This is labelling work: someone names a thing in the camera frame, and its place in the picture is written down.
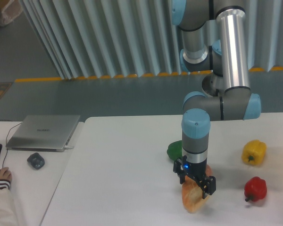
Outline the person's hand on mouse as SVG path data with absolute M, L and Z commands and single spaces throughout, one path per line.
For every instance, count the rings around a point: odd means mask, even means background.
M 0 188 L 9 189 L 12 181 L 12 173 L 9 170 L 9 167 L 4 167 L 0 169 Z

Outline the white striped sleeve forearm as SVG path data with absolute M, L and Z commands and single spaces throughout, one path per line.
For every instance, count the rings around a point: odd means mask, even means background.
M 9 190 L 10 181 L 0 179 L 0 226 L 18 226 L 13 196 Z

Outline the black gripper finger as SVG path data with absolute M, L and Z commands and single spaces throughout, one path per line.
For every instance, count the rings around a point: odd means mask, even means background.
M 216 191 L 216 178 L 214 176 L 205 176 L 198 182 L 198 186 L 202 190 L 202 199 L 205 199 Z
M 185 176 L 187 175 L 186 169 L 187 169 L 186 155 L 184 155 L 181 159 L 178 158 L 174 161 L 173 172 L 178 175 L 180 184 L 183 184 L 185 182 Z

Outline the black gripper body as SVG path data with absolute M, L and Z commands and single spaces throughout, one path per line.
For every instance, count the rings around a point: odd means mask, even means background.
M 207 160 L 199 163 L 190 163 L 186 160 L 182 160 L 180 163 L 180 184 L 186 181 L 185 176 L 187 176 L 194 180 L 197 185 L 204 186 Z

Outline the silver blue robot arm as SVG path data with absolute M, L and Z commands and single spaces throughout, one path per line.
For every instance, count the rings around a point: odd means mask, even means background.
M 204 82 L 213 90 L 191 92 L 183 102 L 182 157 L 174 162 L 180 183 L 191 178 L 202 197 L 216 190 L 216 179 L 206 174 L 212 121 L 256 119 L 261 101 L 250 90 L 245 47 L 243 0 L 174 0 L 172 23 L 182 31 L 181 67 L 191 72 L 212 70 L 223 85 Z

